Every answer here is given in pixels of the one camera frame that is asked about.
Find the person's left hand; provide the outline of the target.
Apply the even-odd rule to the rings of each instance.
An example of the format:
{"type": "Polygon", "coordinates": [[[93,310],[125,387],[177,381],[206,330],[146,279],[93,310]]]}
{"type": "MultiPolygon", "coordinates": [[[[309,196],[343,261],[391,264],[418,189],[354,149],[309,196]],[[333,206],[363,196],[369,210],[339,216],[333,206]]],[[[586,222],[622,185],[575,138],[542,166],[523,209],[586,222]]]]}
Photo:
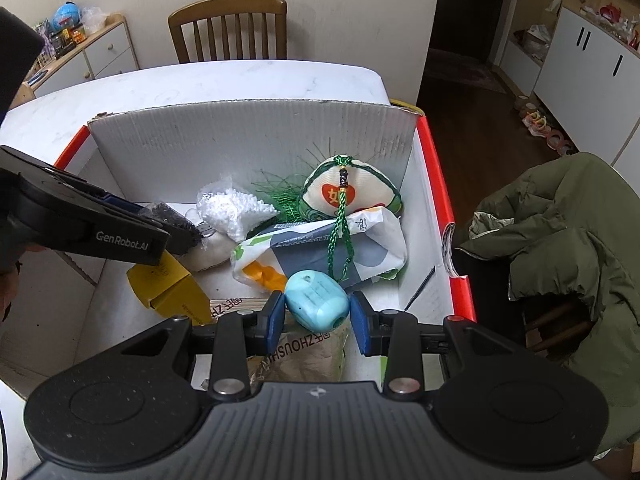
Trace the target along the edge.
{"type": "Polygon", "coordinates": [[[20,273],[23,263],[17,260],[11,271],[2,271],[0,276],[0,300],[1,300],[1,321],[8,317],[13,300],[17,296],[18,285],[20,284],[20,273]]]}

